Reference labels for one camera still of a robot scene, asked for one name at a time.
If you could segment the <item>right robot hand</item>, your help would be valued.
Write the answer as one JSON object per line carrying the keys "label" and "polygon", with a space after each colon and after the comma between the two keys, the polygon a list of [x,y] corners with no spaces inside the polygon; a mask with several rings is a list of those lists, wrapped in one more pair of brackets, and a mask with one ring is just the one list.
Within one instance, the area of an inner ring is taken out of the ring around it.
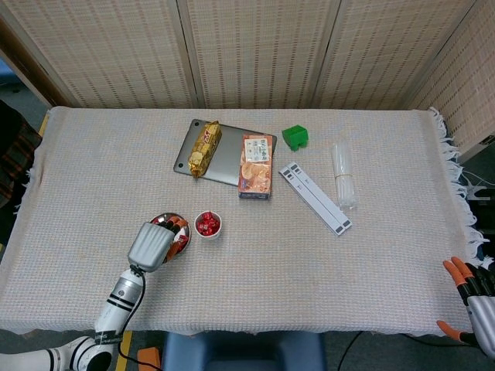
{"label": "right robot hand", "polygon": [[475,267],[458,257],[442,262],[465,305],[472,332],[456,330],[438,320],[437,326],[457,342],[479,348],[494,359],[494,272]]}

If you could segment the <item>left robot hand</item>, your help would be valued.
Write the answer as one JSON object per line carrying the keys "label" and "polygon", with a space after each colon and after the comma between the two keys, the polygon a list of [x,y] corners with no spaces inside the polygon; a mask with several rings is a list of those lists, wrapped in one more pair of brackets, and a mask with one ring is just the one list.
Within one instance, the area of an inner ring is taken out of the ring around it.
{"label": "left robot hand", "polygon": [[189,223],[177,215],[144,223],[128,252],[128,261],[141,271],[153,272],[181,254],[189,242]]}

